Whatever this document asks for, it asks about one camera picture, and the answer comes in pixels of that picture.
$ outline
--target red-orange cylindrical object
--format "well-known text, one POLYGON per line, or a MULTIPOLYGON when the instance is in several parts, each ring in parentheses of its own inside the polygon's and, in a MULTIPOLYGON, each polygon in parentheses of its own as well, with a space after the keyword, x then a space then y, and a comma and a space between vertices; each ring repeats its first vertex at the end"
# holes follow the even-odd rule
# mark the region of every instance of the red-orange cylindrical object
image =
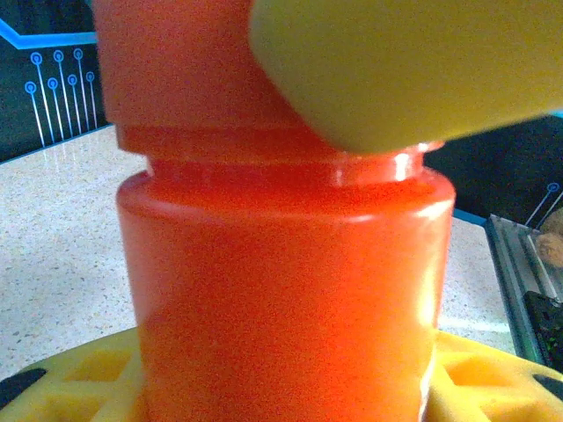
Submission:
POLYGON ((151 422, 407 421, 454 191, 419 145, 328 147, 254 62, 250 0, 98 0, 151 422))

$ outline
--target cylindrical base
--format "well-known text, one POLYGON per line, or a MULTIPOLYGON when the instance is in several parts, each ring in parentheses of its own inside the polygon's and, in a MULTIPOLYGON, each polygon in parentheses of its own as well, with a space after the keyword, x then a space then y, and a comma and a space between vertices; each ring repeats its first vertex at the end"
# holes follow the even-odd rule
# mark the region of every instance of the cylindrical base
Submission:
POLYGON ((118 194, 151 420, 418 420, 451 184, 422 170, 213 186, 198 172, 141 173, 118 194))

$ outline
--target speckled countertop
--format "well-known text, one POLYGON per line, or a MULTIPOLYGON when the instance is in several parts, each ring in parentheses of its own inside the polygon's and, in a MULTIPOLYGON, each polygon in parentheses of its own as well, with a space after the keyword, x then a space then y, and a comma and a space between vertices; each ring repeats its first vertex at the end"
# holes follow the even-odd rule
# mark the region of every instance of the speckled countertop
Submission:
MULTIPOLYGON (((143 166, 113 127, 0 164, 0 380, 135 325, 113 198, 143 166)), ((514 352, 485 231, 460 220, 440 324, 514 352)))

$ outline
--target white speckled surface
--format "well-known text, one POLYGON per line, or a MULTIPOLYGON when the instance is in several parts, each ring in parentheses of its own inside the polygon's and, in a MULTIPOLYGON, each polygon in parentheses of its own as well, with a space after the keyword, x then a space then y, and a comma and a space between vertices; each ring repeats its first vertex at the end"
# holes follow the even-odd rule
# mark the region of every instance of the white speckled surface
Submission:
MULTIPOLYGON (((0 164, 0 380, 135 325, 114 207, 143 159, 108 127, 0 164)), ((441 327, 514 352, 485 232, 454 221, 441 327)))

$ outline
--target yellow platform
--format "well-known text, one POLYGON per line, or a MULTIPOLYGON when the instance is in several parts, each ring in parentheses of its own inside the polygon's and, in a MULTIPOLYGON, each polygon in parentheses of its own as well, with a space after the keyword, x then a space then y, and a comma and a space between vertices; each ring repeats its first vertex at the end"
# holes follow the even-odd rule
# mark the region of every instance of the yellow platform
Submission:
MULTIPOLYGON (((136 330, 37 362, 47 373, 0 411, 0 422, 144 422, 136 330)), ((563 402, 534 374, 563 375, 440 332, 427 422, 563 422, 563 402)))

